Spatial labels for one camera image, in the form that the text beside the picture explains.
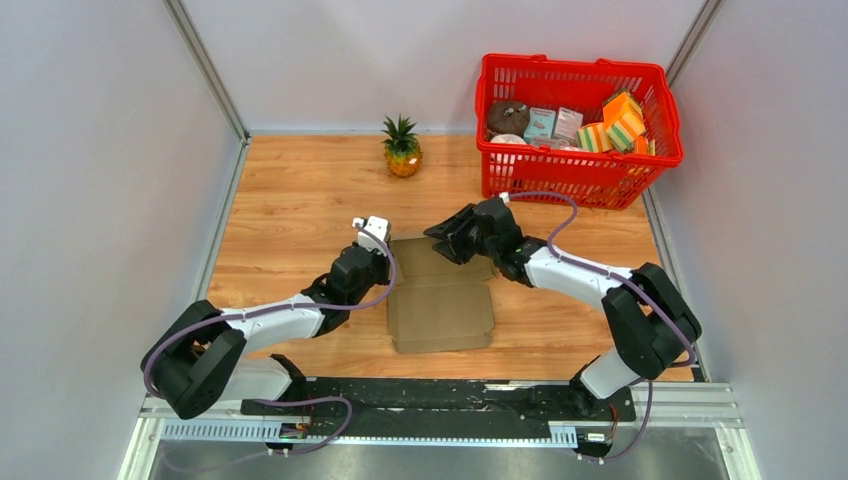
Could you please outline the brown cardboard box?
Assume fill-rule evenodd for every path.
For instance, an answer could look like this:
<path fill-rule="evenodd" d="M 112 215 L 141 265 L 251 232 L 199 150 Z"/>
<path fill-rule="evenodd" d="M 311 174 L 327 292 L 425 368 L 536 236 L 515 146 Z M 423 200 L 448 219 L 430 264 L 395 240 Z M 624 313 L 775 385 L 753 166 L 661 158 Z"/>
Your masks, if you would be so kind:
<path fill-rule="evenodd" d="M 394 238 L 398 280 L 387 299 L 387 323 L 399 354 L 451 352 L 488 347 L 495 315 L 488 282 L 496 269 L 476 256 L 456 265 L 424 236 Z"/>

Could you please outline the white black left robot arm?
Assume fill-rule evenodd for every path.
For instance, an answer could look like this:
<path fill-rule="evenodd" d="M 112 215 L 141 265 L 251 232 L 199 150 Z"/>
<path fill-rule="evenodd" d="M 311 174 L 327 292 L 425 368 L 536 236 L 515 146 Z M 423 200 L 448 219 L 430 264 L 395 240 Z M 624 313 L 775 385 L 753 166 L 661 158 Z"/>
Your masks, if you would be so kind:
<path fill-rule="evenodd" d="M 371 288 L 392 289 L 396 273 L 386 243 L 354 242 L 328 272 L 288 299 L 246 309 L 219 309 L 207 299 L 196 300 L 143 357 L 145 388 L 179 418 L 195 418 L 226 396 L 245 355 L 335 331 L 353 311 L 369 308 L 364 297 Z"/>

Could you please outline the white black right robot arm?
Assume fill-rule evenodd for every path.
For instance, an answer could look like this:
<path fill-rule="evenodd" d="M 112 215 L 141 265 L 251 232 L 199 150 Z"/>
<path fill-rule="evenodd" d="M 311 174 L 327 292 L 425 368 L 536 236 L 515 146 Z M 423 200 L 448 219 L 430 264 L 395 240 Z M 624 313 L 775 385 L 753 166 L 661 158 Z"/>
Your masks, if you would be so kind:
<path fill-rule="evenodd" d="M 662 267 L 613 267 L 569 254 L 552 238 L 527 235 L 509 207 L 513 198 L 502 193 L 468 204 L 424 234 L 454 264 L 484 256 L 510 281 L 564 294 L 605 315 L 613 346 L 570 380 L 576 414 L 596 418 L 623 388 L 696 361 L 702 327 Z"/>

